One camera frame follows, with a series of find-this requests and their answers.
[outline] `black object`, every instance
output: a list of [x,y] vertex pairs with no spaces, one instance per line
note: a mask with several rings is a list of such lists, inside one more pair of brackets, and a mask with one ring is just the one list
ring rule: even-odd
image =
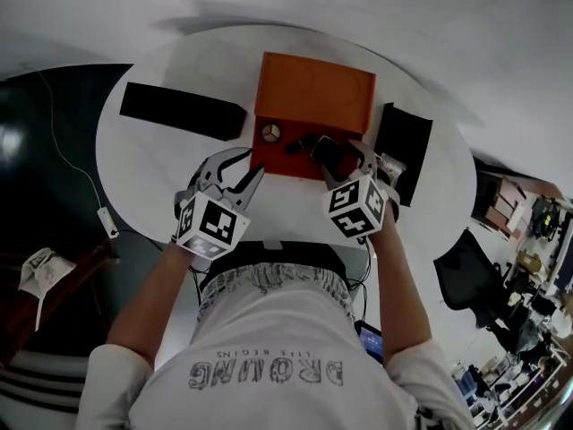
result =
[[543,340],[537,342],[534,348],[519,352],[517,360],[522,361],[525,365],[539,366],[539,360],[542,357],[551,357],[551,344],[552,334],[550,331],[547,331],[543,334]]
[[477,328],[504,318],[508,311],[509,292],[503,287],[499,264],[492,264],[474,235],[464,230],[456,244],[433,262],[441,294],[446,305],[461,311],[470,308]]
[[509,293],[518,293],[519,295],[524,293],[535,295],[537,292],[535,284],[529,279],[529,271],[522,267],[517,268],[516,274],[508,284],[508,290]]
[[431,119],[410,115],[395,108],[393,103],[384,106],[374,151],[406,164],[407,169],[396,185],[402,205],[409,207],[412,202],[431,131]]
[[338,142],[326,135],[322,135],[311,151],[311,159],[331,169],[336,167],[343,155],[344,151]]
[[247,112],[224,100],[128,82],[119,114],[226,142],[241,135]]
[[[524,310],[526,311],[526,315],[528,315],[529,311],[525,308]],[[498,325],[497,322],[494,322],[487,327],[487,331],[493,333],[504,350],[512,355],[517,355],[517,344],[519,343],[521,325],[518,325],[516,322],[510,323],[510,325],[511,327],[507,329]]]
[[313,147],[319,138],[316,135],[305,135],[301,140],[289,143],[285,147],[286,154],[296,154],[303,148]]
[[504,391],[511,389],[511,384],[510,383],[498,383],[493,387],[493,389],[499,395],[500,393],[503,393]]
[[382,365],[382,333],[362,320],[355,322],[355,330],[366,353]]
[[[564,246],[565,236],[567,230],[569,229],[569,224],[573,219],[573,215],[570,212],[565,214],[565,219],[563,220],[563,227],[561,228],[560,234],[560,246],[558,247],[558,253],[560,249]],[[559,268],[558,277],[555,280],[555,285],[561,290],[565,290],[565,287],[571,282],[571,277],[573,276],[573,240],[571,240],[567,245],[567,250],[565,251],[565,258],[561,263]]]
[[534,298],[531,300],[531,308],[537,313],[541,314],[543,317],[548,315],[551,317],[557,310],[557,307],[550,299],[542,297],[541,295],[534,296]]
[[569,404],[558,417],[557,422],[552,426],[553,430],[569,430],[573,426],[573,400],[569,400]]
[[477,185],[475,187],[475,201],[472,209],[472,218],[480,223],[488,223],[485,219],[488,209],[495,204],[503,178],[497,175],[484,174],[477,171]]
[[472,379],[477,385],[477,390],[475,391],[476,397],[485,397],[485,393],[490,390],[490,386],[483,380],[482,374],[480,371],[474,366],[470,365],[467,368],[467,371],[471,374]]

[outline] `white cable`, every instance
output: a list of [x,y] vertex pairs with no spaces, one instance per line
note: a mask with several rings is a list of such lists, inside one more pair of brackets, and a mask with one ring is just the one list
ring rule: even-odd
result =
[[91,183],[91,186],[93,186],[93,192],[95,193],[96,197],[98,198],[99,208],[101,209],[102,205],[101,205],[101,201],[99,200],[98,190],[96,189],[96,185],[93,183],[93,180],[91,179],[90,174],[88,174],[85,170],[74,166],[74,164],[72,164],[72,163],[62,154],[62,152],[60,151],[60,147],[59,147],[59,145],[57,144],[56,134],[54,133],[54,95],[52,94],[52,88],[50,88],[50,85],[47,83],[46,78],[44,78],[44,75],[43,75],[40,71],[36,70],[36,69],[33,68],[33,67],[28,67],[28,68],[30,68],[31,70],[33,70],[34,72],[36,72],[36,73],[40,76],[40,78],[42,79],[42,81],[44,82],[44,84],[46,84],[47,91],[48,91],[49,94],[50,94],[50,130],[52,131],[52,138],[54,139],[54,145],[56,146],[57,154],[60,155],[60,158],[62,158],[62,159],[68,164],[68,166],[70,166],[71,168],[77,170],[78,172],[82,172],[83,175],[85,175],[85,176],[89,179],[89,181],[90,181],[90,183]]

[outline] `white bag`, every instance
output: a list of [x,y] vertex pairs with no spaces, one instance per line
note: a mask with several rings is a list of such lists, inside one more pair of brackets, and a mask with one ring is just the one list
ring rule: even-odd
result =
[[75,268],[74,263],[65,260],[49,248],[38,250],[22,265],[18,289],[27,291],[38,299],[36,331],[47,292],[73,268]]

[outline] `box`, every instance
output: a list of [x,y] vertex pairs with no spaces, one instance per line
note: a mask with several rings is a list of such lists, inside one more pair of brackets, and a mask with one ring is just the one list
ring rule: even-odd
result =
[[519,240],[526,232],[532,216],[529,207],[523,209],[515,228],[510,229],[508,222],[516,207],[524,204],[523,190],[502,176],[477,171],[477,192],[472,218],[494,228],[509,239]]
[[[348,139],[362,140],[368,130],[376,75],[345,65],[307,57],[265,53],[255,104],[251,167],[264,164],[265,172],[322,180],[318,165],[309,158],[312,148],[288,155],[285,147],[308,135],[327,135],[343,148]],[[280,139],[267,143],[261,130],[280,128]],[[352,151],[345,151],[341,176],[356,167]]]
[[526,252],[519,252],[517,254],[517,262],[521,267],[527,269],[527,271],[532,275],[539,272],[543,267],[537,254],[531,255]]

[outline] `chair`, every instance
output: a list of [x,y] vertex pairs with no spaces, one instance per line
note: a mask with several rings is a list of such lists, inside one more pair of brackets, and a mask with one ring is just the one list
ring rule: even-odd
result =
[[471,309],[478,329],[492,324],[507,308],[505,276],[499,264],[492,264],[485,256],[469,230],[464,230],[456,244],[433,263],[446,305],[454,311]]

